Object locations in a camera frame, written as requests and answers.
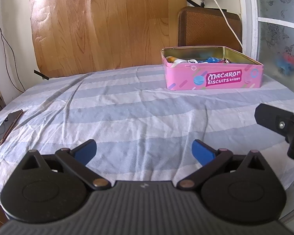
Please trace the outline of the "black smartphone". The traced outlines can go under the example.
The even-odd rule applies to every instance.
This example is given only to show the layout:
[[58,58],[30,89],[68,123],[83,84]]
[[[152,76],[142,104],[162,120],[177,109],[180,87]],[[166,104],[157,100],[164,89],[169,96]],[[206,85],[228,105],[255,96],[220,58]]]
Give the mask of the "black smartphone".
[[17,121],[20,119],[23,110],[14,111],[8,114],[8,116],[4,119],[4,121],[0,125],[0,145],[4,143],[8,135],[13,130]]

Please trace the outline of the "white pill bottle orange label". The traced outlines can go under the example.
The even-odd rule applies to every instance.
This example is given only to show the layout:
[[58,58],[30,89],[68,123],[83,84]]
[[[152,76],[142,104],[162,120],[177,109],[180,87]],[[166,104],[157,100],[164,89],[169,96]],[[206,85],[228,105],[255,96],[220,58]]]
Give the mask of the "white pill bottle orange label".
[[168,63],[172,63],[172,64],[187,63],[187,60],[183,60],[174,56],[167,56],[166,60]]

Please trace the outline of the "frosted glass window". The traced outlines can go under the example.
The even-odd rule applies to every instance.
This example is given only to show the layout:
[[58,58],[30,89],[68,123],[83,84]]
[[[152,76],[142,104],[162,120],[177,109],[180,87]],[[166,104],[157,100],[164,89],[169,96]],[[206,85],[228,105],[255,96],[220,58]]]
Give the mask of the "frosted glass window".
[[294,84],[294,0],[254,0],[257,9],[257,59],[268,76]]

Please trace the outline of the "pink macaron biscuit tin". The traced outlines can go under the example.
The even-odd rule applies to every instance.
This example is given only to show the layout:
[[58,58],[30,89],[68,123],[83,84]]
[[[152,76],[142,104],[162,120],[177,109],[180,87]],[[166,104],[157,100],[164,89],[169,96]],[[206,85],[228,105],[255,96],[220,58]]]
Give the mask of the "pink macaron biscuit tin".
[[[187,63],[172,64],[166,60],[174,56]],[[207,63],[209,57],[229,59],[231,64]],[[163,48],[162,63],[169,90],[210,90],[259,88],[262,84],[263,65],[224,46],[185,46]]]

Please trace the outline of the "blue polka dot bow headband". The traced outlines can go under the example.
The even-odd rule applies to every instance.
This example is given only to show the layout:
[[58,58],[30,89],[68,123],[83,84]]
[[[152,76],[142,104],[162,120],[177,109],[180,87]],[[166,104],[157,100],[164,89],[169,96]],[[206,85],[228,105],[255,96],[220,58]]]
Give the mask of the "blue polka dot bow headband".
[[215,58],[215,57],[209,57],[209,58],[207,58],[207,60],[206,60],[207,63],[219,63],[219,62],[221,62],[221,61],[222,61],[222,59],[220,59],[220,58]]

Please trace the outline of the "red toy figure keychain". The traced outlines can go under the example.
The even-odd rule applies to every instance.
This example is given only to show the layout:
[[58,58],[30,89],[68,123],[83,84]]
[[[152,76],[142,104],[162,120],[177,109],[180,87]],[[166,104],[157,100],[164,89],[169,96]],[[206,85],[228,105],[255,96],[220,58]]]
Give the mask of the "red toy figure keychain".
[[231,64],[231,61],[227,58],[223,59],[221,62],[225,64]]

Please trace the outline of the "wooden board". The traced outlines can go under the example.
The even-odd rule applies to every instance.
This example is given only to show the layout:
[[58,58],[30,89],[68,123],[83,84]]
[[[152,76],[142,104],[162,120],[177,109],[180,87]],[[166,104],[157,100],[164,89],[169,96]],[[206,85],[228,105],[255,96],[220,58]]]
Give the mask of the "wooden board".
[[186,0],[30,0],[34,52],[50,78],[161,63]]

